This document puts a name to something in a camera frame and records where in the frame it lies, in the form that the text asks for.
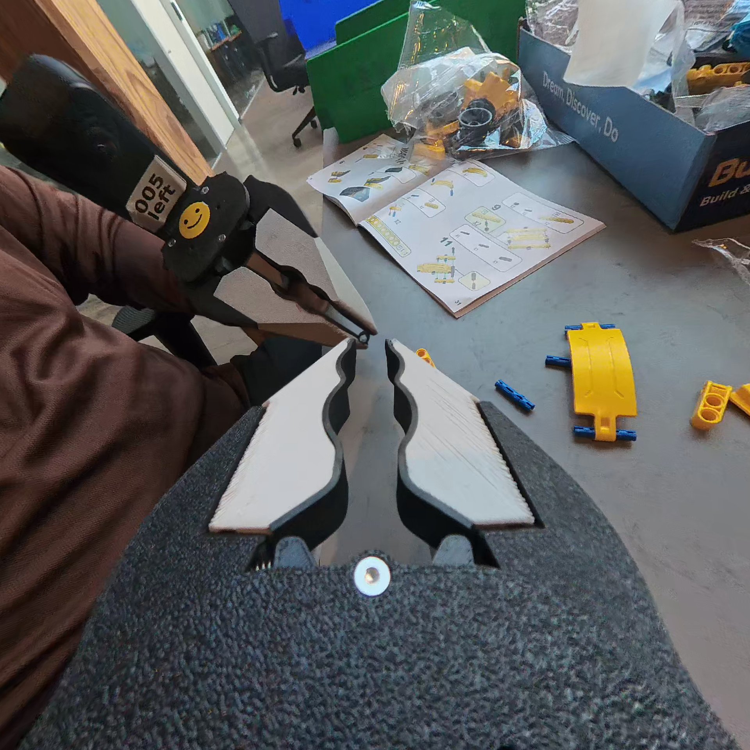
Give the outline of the black office chair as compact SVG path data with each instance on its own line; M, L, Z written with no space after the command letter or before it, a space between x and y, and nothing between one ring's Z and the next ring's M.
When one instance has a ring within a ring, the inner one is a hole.
M272 32L254 45L266 81L275 93L288 90L293 95L305 93L310 85L305 49L296 33Z

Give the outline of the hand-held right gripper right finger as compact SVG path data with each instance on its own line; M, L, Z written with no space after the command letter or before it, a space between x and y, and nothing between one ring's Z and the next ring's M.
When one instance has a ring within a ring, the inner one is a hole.
M400 520L436 550L463 536L488 552L486 532L520 530L536 517L493 436L480 401L395 339L385 343L398 447Z

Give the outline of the blue cardboard kit box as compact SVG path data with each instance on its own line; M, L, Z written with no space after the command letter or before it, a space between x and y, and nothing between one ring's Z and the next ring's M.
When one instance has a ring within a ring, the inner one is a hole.
M667 228L749 213L749 123L705 133L626 88L563 81L569 56L518 31L518 63L548 120Z

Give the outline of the large white label parts bag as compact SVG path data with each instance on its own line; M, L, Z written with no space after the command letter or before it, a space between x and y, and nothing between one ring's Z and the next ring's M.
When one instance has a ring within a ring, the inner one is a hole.
M523 70L551 114L599 132L605 95L641 99L705 134L748 126L748 12L741 1L525 2Z

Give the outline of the clear bag of small pins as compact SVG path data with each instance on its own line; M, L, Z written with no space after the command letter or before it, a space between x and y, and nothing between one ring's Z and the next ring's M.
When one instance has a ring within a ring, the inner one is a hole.
M737 276L749 286L749 234L739 238L695 239L693 245L706 248L720 255L732 267Z

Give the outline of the yellow short holed beam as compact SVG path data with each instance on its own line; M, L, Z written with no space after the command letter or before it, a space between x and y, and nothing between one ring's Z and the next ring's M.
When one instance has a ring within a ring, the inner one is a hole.
M708 431L719 425L725 415L732 392L731 386L707 380L691 415L691 426L696 430Z

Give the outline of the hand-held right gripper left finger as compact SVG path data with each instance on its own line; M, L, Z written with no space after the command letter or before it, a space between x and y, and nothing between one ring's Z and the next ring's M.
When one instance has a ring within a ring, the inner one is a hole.
M357 349L344 341L267 399L209 522L213 533L286 537L309 549L342 525L348 483L339 432Z

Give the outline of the clear bag of yellow beams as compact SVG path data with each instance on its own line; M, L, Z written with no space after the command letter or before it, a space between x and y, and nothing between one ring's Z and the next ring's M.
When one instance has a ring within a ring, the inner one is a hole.
M398 66L380 92L396 129L457 160L574 141L549 123L515 62L431 2L411 2Z

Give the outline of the person's black pants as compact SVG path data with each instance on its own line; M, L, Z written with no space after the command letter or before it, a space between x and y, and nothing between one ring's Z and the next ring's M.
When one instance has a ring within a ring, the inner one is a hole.
M239 378L249 407L262 406L323 355L318 343L271 337L248 355L235 355L229 374Z

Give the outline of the person's brown shirt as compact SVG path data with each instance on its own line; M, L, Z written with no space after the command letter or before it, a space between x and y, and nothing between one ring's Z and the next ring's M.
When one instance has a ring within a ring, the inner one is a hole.
M156 502L245 411L236 379L77 309L191 312L153 237L2 228L2 748L14 748L77 648Z

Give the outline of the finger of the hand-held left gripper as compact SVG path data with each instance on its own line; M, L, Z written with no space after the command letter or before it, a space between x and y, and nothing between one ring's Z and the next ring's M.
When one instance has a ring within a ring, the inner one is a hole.
M283 275L305 281L346 320L368 334L377 333L364 299L323 239L311 236L277 211L268 210L257 224L255 247Z
M268 280L249 268L237 268L223 276L213 294L217 300L249 319L248 326L260 332L330 347L343 341L355 344L356 334L346 332L329 318L277 295Z

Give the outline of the open instruction booklet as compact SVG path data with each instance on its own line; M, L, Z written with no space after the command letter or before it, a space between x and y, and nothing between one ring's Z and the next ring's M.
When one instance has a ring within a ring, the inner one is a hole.
M605 229L488 164L386 134L307 183L455 318Z

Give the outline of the yellow panel brick blue pin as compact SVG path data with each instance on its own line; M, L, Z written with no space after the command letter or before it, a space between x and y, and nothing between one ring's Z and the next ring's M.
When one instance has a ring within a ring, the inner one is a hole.
M634 375L623 333L597 322L566 326L575 414L589 416L590 427L574 426L577 438L599 442L636 441L633 430L619 429L620 417L638 415Z

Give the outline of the green plastic bin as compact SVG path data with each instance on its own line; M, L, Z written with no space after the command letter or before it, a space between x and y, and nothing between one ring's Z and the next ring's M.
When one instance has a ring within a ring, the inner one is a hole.
M494 52L518 60L518 22L526 13L525 1L431 1L475 27ZM377 26L390 22L409 9L408 1L380 1L345 16L334 27L337 43L351 41Z
M389 127L381 88L398 69L407 20L404 3L374 3L337 21L335 46L307 60L316 116L340 143Z

